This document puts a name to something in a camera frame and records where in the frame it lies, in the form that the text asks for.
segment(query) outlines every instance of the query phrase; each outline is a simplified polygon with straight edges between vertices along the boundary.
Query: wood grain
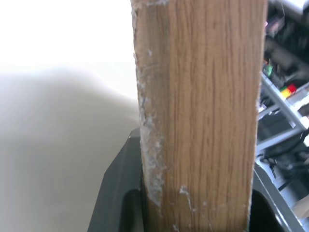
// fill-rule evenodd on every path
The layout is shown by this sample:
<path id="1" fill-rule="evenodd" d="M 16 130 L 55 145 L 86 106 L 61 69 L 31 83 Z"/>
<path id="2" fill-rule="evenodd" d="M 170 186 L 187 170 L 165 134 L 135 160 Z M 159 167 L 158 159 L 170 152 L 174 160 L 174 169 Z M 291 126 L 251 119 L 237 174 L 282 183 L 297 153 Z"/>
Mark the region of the wood grain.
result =
<path id="1" fill-rule="evenodd" d="M 264 0 L 132 0 L 148 225 L 247 229 Z"/>

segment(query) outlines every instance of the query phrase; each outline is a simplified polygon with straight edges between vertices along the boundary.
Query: white wall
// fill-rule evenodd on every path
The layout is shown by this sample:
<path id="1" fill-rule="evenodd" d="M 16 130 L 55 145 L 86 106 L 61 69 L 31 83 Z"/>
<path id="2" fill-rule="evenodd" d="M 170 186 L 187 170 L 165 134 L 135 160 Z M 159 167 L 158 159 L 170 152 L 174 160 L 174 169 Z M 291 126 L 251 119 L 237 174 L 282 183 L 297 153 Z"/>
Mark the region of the white wall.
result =
<path id="1" fill-rule="evenodd" d="M 0 231 L 85 232 L 138 127 L 130 0 L 0 3 Z"/>

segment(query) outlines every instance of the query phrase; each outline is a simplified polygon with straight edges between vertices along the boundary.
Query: wooden plank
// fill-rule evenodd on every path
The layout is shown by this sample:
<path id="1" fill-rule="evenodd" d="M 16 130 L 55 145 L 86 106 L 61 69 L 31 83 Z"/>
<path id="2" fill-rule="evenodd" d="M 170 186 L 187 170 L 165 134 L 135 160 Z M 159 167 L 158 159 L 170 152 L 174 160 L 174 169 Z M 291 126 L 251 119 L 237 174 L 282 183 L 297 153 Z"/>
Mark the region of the wooden plank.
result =
<path id="1" fill-rule="evenodd" d="M 132 0 L 150 231 L 247 228 L 264 0 Z"/>

